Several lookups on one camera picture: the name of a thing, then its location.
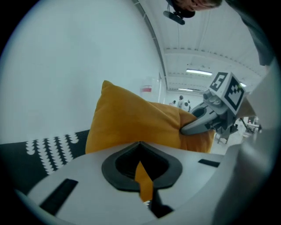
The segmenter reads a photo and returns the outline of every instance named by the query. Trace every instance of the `black and white patterned fabric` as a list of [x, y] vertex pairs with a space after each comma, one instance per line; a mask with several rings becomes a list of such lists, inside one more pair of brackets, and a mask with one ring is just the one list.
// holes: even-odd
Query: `black and white patterned fabric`
[[0, 145], [0, 157], [14, 187], [27, 194], [47, 175], [85, 154], [89, 130], [41, 140]]

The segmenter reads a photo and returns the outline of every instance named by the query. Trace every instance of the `yellow pillow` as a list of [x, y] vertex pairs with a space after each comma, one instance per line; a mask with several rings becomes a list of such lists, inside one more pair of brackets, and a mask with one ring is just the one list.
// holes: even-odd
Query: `yellow pillow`
[[[210, 152], [214, 131], [184, 136], [179, 129], [196, 117], [174, 106], [148, 102], [132, 92], [104, 81], [86, 154], [130, 142], [153, 142], [172, 148]], [[135, 180], [143, 201], [152, 199], [152, 181], [139, 163]]]

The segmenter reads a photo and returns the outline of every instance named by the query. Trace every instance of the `black rubber pad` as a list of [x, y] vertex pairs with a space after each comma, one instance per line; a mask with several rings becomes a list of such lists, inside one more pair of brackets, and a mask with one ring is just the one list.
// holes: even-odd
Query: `black rubber pad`
[[65, 179], [49, 197], [47, 197], [40, 207], [55, 216], [77, 184], [78, 181]]
[[208, 166], [212, 166], [212, 167], [219, 167], [220, 163], [218, 162], [214, 162], [214, 161], [210, 161], [210, 160], [199, 160], [199, 163], [208, 165]]

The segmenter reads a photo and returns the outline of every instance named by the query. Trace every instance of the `ceiling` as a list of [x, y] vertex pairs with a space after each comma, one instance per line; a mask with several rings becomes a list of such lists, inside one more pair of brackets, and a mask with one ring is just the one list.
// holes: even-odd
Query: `ceiling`
[[[248, 28], [223, 1], [213, 10], [196, 12], [185, 25], [163, 16], [165, 0], [140, 0], [161, 48], [167, 90], [204, 91], [214, 74], [231, 71], [252, 91], [265, 75]], [[212, 72], [212, 76], [186, 73], [186, 69]]]

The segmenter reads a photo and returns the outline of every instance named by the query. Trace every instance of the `ceiling light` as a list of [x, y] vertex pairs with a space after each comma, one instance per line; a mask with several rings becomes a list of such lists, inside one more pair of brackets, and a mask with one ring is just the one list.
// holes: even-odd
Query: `ceiling light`
[[195, 69], [187, 69], [186, 72], [187, 73], [198, 73], [198, 74], [203, 74], [203, 75], [208, 75], [208, 76], [212, 75], [212, 73], [210, 73], [210, 72], [195, 70]]
[[246, 84], [244, 84], [242, 82], [240, 82], [240, 84], [241, 84], [242, 87], [246, 87], [247, 86]]
[[180, 91], [193, 91], [193, 90], [190, 90], [190, 89], [183, 89], [183, 88], [178, 88], [178, 90], [180, 90]]

